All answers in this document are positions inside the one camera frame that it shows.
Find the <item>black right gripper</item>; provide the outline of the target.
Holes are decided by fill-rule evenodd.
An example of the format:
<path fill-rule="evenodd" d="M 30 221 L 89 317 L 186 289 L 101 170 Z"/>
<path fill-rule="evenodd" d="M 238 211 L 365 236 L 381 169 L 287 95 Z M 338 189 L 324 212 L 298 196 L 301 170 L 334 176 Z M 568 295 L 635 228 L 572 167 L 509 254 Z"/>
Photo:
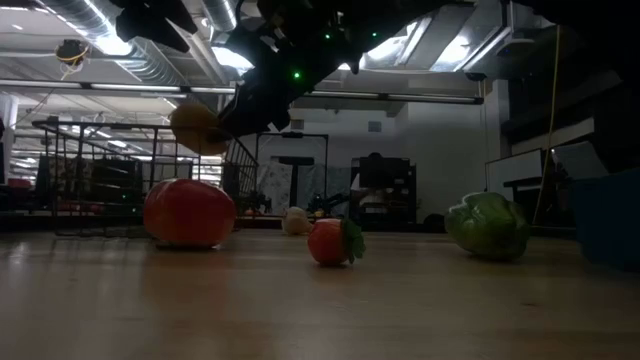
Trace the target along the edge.
<path fill-rule="evenodd" d="M 290 123 L 288 105 L 282 101 L 312 92 L 342 64 L 358 72 L 361 57 L 362 51 L 339 27 L 314 30 L 295 44 L 285 44 L 243 75 L 243 84 L 254 95 L 237 89 L 220 112 L 218 127 L 234 137 L 266 132 L 270 124 L 282 130 Z"/>

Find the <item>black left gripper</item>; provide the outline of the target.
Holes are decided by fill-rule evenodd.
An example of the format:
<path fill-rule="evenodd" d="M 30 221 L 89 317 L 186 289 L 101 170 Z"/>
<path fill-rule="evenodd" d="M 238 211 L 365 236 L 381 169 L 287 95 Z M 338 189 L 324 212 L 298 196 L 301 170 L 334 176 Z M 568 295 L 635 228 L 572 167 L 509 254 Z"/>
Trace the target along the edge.
<path fill-rule="evenodd" d="M 160 20 L 168 19 L 189 34 L 195 34 L 198 28 L 182 0 L 108 1 L 122 10 L 123 14 L 116 18 L 116 33 L 122 41 L 141 37 L 182 53 L 190 50 L 183 37 L 166 20 Z"/>

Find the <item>orange fruit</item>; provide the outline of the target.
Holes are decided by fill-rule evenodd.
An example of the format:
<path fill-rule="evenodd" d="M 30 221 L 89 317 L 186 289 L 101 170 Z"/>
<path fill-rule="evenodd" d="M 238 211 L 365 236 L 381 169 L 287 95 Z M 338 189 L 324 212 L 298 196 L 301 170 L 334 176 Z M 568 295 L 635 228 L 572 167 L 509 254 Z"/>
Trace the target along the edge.
<path fill-rule="evenodd" d="M 196 154 L 216 156 L 227 151 L 230 136 L 219 129 L 219 117 L 205 105 L 181 104 L 169 120 L 177 142 Z"/>

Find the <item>white garlic bulb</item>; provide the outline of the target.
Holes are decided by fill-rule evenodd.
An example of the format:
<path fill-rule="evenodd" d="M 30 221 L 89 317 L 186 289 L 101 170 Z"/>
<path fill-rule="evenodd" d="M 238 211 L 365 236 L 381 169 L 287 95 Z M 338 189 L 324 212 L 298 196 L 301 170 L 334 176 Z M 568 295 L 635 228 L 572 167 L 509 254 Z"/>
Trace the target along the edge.
<path fill-rule="evenodd" d="M 307 234 L 312 229 L 307 213 L 299 207 L 290 207 L 285 210 L 281 221 L 283 231 L 288 235 Z"/>

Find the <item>large red tomato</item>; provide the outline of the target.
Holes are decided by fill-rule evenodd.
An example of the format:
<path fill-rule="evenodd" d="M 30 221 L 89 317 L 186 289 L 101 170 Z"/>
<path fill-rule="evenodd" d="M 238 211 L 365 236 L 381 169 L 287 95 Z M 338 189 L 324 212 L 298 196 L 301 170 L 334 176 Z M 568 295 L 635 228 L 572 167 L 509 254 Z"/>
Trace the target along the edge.
<path fill-rule="evenodd" d="M 145 230 L 159 246 L 213 248 L 231 234 L 236 205 L 219 187 L 192 179 L 155 184 L 143 209 Z"/>

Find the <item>small red strawberry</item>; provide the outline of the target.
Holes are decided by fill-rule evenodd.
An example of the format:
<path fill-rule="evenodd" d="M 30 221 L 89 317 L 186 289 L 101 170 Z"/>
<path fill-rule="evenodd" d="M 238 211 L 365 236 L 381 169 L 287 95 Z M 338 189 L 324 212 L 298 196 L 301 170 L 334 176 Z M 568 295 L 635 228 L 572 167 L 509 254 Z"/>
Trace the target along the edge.
<path fill-rule="evenodd" d="M 309 252 L 322 266 L 353 264 L 362 259 L 366 245 L 361 227 L 350 219 L 320 219 L 307 239 Z"/>

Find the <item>black T-shaped stand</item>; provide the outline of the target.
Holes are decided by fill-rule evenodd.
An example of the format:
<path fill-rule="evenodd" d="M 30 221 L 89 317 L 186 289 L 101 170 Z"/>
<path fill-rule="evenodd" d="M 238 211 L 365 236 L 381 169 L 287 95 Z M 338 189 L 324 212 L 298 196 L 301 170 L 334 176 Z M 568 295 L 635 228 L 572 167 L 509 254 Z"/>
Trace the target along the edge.
<path fill-rule="evenodd" d="M 292 167 L 289 206 L 296 206 L 298 200 L 299 170 L 303 166 L 313 166 L 315 164 L 315 160 L 312 157 L 292 156 L 272 156 L 271 159 L 280 164 Z"/>

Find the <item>ceiling light panel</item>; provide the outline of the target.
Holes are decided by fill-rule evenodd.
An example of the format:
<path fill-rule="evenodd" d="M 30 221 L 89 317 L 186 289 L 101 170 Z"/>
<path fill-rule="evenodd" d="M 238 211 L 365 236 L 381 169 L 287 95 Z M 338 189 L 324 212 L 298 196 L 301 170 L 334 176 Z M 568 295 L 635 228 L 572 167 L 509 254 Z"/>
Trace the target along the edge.
<path fill-rule="evenodd" d="M 229 66 L 241 72 L 245 72 L 254 67 L 254 65 L 246 58 L 229 50 L 228 48 L 212 47 L 211 50 L 218 63 L 223 66 Z"/>

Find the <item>black shelf cabinet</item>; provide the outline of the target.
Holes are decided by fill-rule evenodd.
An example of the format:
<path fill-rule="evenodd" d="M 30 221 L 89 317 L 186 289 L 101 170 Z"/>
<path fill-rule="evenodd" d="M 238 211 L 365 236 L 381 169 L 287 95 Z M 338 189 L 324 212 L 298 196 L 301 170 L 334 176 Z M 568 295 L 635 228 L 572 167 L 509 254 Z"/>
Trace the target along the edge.
<path fill-rule="evenodd" d="M 362 225 L 399 227 L 416 221 L 416 168 L 408 158 L 371 153 L 353 158 L 349 216 Z"/>

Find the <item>green bell pepper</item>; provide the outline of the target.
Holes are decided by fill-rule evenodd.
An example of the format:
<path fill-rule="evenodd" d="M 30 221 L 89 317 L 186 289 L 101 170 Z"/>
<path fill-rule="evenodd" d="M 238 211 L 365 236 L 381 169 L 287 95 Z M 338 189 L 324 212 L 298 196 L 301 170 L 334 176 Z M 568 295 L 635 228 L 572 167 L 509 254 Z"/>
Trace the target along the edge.
<path fill-rule="evenodd" d="M 522 207 L 494 192 L 465 195 L 449 208 L 444 225 L 460 248 L 490 261 L 520 258 L 530 236 Z"/>

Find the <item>white board panel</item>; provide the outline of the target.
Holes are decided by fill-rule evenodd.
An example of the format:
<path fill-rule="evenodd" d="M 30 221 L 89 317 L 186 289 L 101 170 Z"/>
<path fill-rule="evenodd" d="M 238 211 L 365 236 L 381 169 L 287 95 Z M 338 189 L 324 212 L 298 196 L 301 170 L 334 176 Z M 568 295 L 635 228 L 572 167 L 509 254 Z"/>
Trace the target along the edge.
<path fill-rule="evenodd" d="M 535 149 L 485 164 L 485 190 L 518 202 L 522 195 L 540 190 L 545 152 Z"/>

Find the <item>white slanted panel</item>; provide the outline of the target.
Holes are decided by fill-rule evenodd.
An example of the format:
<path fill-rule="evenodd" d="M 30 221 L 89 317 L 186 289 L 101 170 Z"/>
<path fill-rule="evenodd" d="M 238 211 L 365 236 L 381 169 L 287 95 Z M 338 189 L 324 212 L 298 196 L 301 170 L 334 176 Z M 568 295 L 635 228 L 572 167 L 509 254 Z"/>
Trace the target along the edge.
<path fill-rule="evenodd" d="M 551 155 L 572 180 L 601 178 L 609 174 L 589 141 L 555 147 Z"/>

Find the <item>blue plastic bin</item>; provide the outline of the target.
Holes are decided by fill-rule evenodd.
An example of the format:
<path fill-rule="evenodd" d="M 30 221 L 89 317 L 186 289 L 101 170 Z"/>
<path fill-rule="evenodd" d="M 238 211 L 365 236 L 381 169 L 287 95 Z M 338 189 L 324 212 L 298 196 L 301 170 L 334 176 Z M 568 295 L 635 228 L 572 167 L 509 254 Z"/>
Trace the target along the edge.
<path fill-rule="evenodd" d="M 640 273 L 640 168 L 574 182 L 570 204 L 588 261 Z"/>

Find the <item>large ribbed air duct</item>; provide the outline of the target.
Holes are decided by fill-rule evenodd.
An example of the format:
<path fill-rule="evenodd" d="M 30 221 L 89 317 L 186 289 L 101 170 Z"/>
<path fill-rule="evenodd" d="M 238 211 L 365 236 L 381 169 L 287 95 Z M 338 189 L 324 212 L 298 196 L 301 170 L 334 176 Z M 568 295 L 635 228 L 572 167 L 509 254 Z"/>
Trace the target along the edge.
<path fill-rule="evenodd" d="M 119 9 L 108 0 L 36 0 L 93 48 L 143 83 L 184 85 L 186 79 L 160 49 L 145 39 L 121 40 L 116 34 Z"/>

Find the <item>round silver air duct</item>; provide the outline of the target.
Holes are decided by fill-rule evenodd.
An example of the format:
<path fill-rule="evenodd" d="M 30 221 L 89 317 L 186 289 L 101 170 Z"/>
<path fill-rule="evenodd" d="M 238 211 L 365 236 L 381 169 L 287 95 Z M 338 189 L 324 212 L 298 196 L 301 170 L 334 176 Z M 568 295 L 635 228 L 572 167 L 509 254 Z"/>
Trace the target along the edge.
<path fill-rule="evenodd" d="M 202 0 L 204 13 L 216 31 L 230 32 L 236 25 L 236 0 Z"/>

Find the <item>tall black frame stand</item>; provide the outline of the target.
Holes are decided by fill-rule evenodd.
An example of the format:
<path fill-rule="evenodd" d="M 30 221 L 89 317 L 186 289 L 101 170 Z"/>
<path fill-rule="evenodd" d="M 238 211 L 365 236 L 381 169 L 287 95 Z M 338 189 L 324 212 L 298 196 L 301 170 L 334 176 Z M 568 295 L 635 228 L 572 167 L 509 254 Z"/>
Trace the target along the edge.
<path fill-rule="evenodd" d="M 272 200 L 269 215 L 282 215 L 289 206 L 292 167 L 280 164 L 272 156 L 312 157 L 313 166 L 299 170 L 297 207 L 307 210 L 314 194 L 328 197 L 328 145 L 325 134 L 302 132 L 261 133 L 256 136 L 254 155 L 258 161 L 257 192 Z"/>

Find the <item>horizontal metal rail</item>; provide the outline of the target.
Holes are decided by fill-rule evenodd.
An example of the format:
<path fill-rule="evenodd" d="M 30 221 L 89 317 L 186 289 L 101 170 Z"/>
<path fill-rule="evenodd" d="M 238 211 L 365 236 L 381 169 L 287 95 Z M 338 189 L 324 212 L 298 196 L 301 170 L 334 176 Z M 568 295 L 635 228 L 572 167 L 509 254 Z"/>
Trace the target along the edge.
<path fill-rule="evenodd" d="M 24 89 L 53 89 L 53 90 L 84 90 L 84 91 L 116 91 L 133 93 L 150 93 L 154 96 L 178 95 L 178 94 L 215 94 L 234 95 L 231 87 L 193 87 L 193 86 L 166 86 L 166 85 L 138 85 L 115 83 L 91 83 L 91 82 L 67 82 L 67 81 L 42 81 L 0 78 L 0 88 L 24 88 Z M 442 103 L 459 105 L 481 105 L 483 97 L 477 96 L 448 96 L 439 94 L 394 94 L 371 93 L 349 91 L 315 90 L 303 94 L 306 98 L 326 99 L 350 99 L 366 101 L 387 102 L 415 102 L 415 103 Z"/>

